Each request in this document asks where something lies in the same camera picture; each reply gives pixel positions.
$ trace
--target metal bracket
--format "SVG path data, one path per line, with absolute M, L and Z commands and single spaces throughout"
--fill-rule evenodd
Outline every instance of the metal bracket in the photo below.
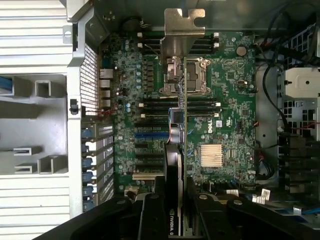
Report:
M 204 9 L 189 9 L 188 17 L 182 16 L 181 8 L 164 10 L 164 38 L 160 40 L 161 62 L 166 73 L 166 59 L 169 57 L 187 57 L 195 40 L 205 36 L 205 27 L 198 27 L 194 21 L 204 18 Z
M 72 34 L 73 34 L 73 29 L 72 25 L 64 25 L 62 26 L 62 32 L 63 32 L 63 37 L 62 41 L 64 44 L 72 44 Z

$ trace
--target chip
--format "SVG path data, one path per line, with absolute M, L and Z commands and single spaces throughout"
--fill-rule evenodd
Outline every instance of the chip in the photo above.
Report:
M 245 144 L 245 139 L 244 138 L 239 138 L 238 139 L 238 144 Z
M 242 109 L 242 116 L 248 116 L 249 111 L 247 109 Z

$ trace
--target blue pcie slot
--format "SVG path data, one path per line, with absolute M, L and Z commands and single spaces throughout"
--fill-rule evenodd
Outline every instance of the blue pcie slot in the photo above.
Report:
M 150 138 L 150 139 L 160 139 L 160 138 L 168 138 L 168 132 L 136 132 L 134 133 L 134 137 L 136 139 Z

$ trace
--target cpu socket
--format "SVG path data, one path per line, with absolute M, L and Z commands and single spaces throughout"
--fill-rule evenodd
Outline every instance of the cpu socket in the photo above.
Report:
M 202 96 L 211 92 L 207 87 L 206 69 L 210 65 L 210 61 L 202 57 L 186 59 L 186 89 L 187 94 L 192 96 Z M 159 89 L 159 93 L 167 96 L 177 96 L 178 86 L 169 83 L 167 75 L 164 76 L 164 87 Z

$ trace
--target vent grille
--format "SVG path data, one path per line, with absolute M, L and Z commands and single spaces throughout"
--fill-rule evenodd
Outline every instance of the vent grille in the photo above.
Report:
M 201 150 L 201 167 L 220 168 L 223 166 L 224 155 L 221 144 L 204 144 Z
M 80 67 L 81 105 L 86 115 L 98 113 L 98 65 L 97 54 L 86 44 L 85 57 Z

